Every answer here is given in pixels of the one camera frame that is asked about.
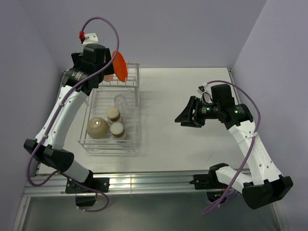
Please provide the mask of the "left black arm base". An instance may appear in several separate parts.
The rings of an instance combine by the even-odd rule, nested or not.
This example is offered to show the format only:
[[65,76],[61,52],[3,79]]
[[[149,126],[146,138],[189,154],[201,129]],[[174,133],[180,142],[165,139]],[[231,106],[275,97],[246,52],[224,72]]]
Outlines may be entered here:
[[[109,178],[93,178],[88,185],[84,185],[74,180],[67,180],[65,193],[75,195],[75,204],[77,209],[84,212],[99,212],[105,210],[109,205],[109,197],[106,193],[109,191]],[[102,195],[106,199],[106,203],[102,208],[91,209],[96,203],[98,195]]]

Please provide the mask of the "beige plate with black spot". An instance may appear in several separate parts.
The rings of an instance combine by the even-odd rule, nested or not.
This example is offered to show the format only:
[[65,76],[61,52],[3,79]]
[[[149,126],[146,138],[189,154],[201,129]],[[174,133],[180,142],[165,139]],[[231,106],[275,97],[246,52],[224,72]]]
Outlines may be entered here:
[[104,75],[103,81],[112,82],[114,80],[114,74]]

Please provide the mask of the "steel cup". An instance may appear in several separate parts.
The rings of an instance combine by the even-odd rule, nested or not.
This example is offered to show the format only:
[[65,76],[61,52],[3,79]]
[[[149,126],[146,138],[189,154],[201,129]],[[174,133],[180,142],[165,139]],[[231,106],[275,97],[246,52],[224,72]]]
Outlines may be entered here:
[[116,107],[110,107],[106,111],[108,123],[111,125],[116,122],[122,122],[122,116],[120,111]]
[[125,140],[127,132],[124,125],[120,122],[115,122],[110,126],[112,138],[114,140]]

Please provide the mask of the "floral ceramic bowl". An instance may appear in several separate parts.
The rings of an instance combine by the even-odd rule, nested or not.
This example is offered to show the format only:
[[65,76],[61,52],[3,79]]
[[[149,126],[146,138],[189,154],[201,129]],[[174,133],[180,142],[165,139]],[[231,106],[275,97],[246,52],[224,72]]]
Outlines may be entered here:
[[94,117],[87,123],[87,134],[93,139],[104,139],[107,137],[110,126],[101,117]]

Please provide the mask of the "clear plastic cup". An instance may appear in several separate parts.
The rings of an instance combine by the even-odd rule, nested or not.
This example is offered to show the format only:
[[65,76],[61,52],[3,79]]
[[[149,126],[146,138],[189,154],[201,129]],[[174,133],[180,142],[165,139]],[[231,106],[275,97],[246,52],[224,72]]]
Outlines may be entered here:
[[114,106],[118,110],[125,110],[128,107],[127,99],[125,95],[123,94],[118,94],[114,97]]

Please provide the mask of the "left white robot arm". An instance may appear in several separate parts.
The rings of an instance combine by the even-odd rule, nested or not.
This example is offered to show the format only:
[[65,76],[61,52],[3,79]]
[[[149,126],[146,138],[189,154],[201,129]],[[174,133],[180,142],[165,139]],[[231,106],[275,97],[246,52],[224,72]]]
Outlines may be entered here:
[[42,164],[77,181],[82,192],[94,186],[93,173],[79,164],[72,152],[63,149],[68,130],[93,89],[104,75],[113,74],[110,50],[99,44],[96,33],[84,35],[83,51],[71,54],[73,67],[66,70],[56,104],[45,125],[34,139],[26,139],[24,148]]

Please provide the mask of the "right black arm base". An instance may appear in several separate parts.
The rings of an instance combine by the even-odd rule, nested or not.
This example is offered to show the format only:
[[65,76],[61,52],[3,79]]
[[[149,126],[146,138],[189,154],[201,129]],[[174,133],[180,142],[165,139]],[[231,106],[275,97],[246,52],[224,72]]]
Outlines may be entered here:
[[228,167],[229,165],[226,163],[216,164],[211,166],[208,173],[206,174],[195,174],[193,175],[193,180],[189,182],[189,184],[194,185],[196,190],[205,190],[205,189],[227,189],[227,184],[221,183],[218,180],[216,175],[216,171],[223,168]]

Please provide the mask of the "orange plastic plate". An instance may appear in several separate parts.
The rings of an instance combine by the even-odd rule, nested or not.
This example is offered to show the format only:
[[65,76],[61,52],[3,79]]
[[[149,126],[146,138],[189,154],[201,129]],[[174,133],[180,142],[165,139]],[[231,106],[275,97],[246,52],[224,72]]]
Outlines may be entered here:
[[123,55],[118,51],[113,51],[113,68],[118,80],[126,82],[128,78],[128,68]]

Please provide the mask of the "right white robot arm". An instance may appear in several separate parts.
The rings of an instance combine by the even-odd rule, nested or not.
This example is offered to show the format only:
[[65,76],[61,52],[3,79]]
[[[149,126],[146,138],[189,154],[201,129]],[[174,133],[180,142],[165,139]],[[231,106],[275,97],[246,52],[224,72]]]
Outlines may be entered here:
[[216,119],[234,137],[244,155],[238,170],[226,163],[211,166],[208,173],[194,175],[190,184],[197,190],[222,189],[223,194],[203,211],[209,214],[214,208],[226,203],[227,197],[237,192],[251,209],[277,202],[293,186],[291,177],[284,176],[270,158],[258,134],[261,115],[254,120],[247,105],[236,104],[232,96],[232,83],[213,80],[211,91],[208,84],[199,86],[201,97],[191,96],[175,122],[182,127],[201,128],[206,120]]

